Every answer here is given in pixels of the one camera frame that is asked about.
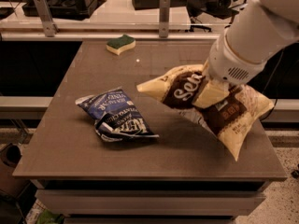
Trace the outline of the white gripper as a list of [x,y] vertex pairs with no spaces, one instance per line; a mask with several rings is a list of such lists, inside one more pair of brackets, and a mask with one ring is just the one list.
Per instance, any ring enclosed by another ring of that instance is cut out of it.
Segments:
[[203,64],[202,75],[205,79],[195,94],[192,104],[208,108],[229,95],[229,84],[246,84],[263,71],[265,62],[252,63],[240,58],[230,47],[228,30],[214,42],[208,58]]

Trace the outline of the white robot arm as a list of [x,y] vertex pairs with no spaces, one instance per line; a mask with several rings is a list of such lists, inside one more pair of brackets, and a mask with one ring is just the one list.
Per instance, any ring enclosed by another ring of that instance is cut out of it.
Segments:
[[231,85],[246,84],[280,50],[299,40],[299,0],[250,0],[214,42],[192,104],[207,108]]

